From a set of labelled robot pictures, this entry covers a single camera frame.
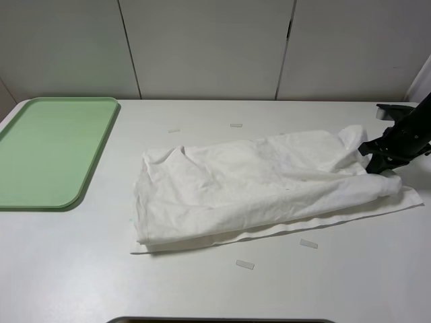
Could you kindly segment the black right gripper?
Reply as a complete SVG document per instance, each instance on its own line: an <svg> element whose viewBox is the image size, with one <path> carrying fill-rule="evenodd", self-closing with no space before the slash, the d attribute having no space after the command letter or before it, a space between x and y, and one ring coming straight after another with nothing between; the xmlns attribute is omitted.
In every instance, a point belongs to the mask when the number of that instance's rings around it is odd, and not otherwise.
<svg viewBox="0 0 431 323"><path fill-rule="evenodd" d="M363 142L358 151L362 156L371 155L371 160L366 166L368 174L381 174L386 170L393 170L401 166L406 166L418 154L407 154L400 152L397 141L390 136L393 128L388 127L382 136L371 141Z"/></svg>

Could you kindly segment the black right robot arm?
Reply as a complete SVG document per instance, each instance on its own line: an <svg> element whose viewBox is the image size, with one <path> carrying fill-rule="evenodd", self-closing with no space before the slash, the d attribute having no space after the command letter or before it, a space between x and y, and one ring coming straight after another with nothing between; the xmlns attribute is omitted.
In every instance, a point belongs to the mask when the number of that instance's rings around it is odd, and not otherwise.
<svg viewBox="0 0 431 323"><path fill-rule="evenodd" d="M370 155L366 166L369 174L380 174L406 166L421 155L430 155L430 96L418 106L400 104L377 104L385 120L392 120L382 136L363 142L358 151Z"/></svg>

